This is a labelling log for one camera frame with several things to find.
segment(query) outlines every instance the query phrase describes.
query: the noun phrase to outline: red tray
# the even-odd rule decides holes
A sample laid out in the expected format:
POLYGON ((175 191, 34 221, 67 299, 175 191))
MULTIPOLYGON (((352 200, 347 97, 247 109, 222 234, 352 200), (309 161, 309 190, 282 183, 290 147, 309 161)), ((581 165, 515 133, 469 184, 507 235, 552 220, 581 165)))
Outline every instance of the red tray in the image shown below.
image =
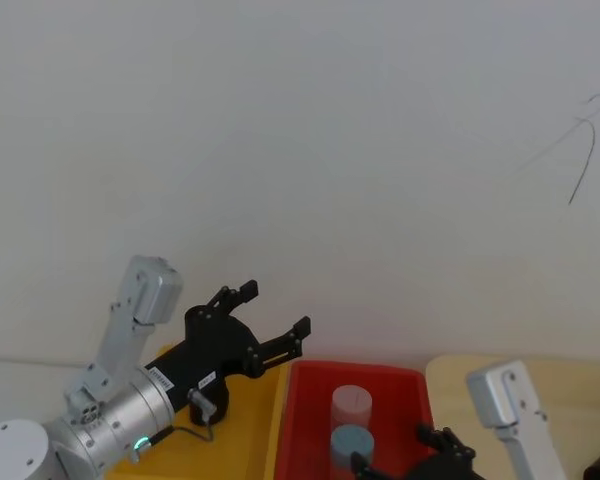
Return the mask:
POLYGON ((359 385, 373 397, 369 430, 373 466, 402 476, 428 456, 416 425, 432 424, 424 376, 414 370, 353 363, 300 361, 291 367, 276 480, 329 476, 331 395, 340 385, 359 385))

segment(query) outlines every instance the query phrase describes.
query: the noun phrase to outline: yellow surface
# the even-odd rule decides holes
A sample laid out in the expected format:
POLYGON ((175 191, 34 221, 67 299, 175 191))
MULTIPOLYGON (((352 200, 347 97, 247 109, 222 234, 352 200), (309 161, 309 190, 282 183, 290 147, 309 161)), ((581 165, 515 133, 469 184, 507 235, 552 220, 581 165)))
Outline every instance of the yellow surface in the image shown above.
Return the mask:
MULTIPOLYGON (((431 410, 477 452, 475 470, 487 479, 516 480, 503 444, 480 425, 465 384, 467 373, 503 357, 449 355, 427 366, 431 410)), ((600 363, 523 358, 549 414, 556 450, 570 480, 600 456, 600 363)))
MULTIPOLYGON (((229 377, 229 412, 214 426, 213 443, 176 431, 139 464, 125 461, 107 479, 273 480, 288 374, 289 366, 281 365, 257 380, 229 377)), ((186 408, 176 415, 175 425, 197 428, 186 408)))

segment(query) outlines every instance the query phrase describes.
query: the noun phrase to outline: label sticker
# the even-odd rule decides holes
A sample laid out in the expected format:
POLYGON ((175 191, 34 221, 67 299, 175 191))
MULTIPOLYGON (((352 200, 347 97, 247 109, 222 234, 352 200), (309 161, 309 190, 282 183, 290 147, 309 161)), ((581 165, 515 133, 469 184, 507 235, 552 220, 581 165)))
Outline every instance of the label sticker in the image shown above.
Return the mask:
POLYGON ((158 370, 158 367, 151 367, 148 371, 149 375, 151 375, 154 380, 157 380, 158 383, 162 385, 162 388, 164 388, 165 392, 168 392, 175 387, 175 385, 171 383, 171 380, 169 380, 164 373, 158 370))
POLYGON ((215 379, 216 379, 216 372, 213 371, 209 375, 207 375, 206 377, 204 377, 202 380, 200 380, 198 382, 198 390, 202 390, 204 387, 206 387, 207 385, 209 385, 215 379))

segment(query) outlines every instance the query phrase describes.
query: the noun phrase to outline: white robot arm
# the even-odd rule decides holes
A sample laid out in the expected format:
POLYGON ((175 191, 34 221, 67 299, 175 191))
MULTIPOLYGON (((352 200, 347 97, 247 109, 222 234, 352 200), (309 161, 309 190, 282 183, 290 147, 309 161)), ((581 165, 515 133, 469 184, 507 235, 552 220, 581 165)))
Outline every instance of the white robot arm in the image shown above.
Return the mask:
POLYGON ((67 413, 46 425, 0 424, 0 480, 94 480, 171 425, 159 372, 138 367, 155 325, 171 318, 180 275, 160 258, 133 257, 94 363, 65 390, 67 413))
POLYGON ((504 442, 519 480, 566 480, 546 413, 520 360, 470 373, 467 385, 485 428, 504 442))

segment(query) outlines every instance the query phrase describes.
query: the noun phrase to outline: green led light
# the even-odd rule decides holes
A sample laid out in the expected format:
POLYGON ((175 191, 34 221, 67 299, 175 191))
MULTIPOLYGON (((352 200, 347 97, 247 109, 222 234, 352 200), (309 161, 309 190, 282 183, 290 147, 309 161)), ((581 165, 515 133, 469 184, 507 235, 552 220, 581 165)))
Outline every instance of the green led light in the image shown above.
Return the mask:
POLYGON ((137 450, 139 449, 144 443, 147 443, 149 441, 149 437, 142 437, 140 438, 136 444, 134 445, 133 449, 137 450))

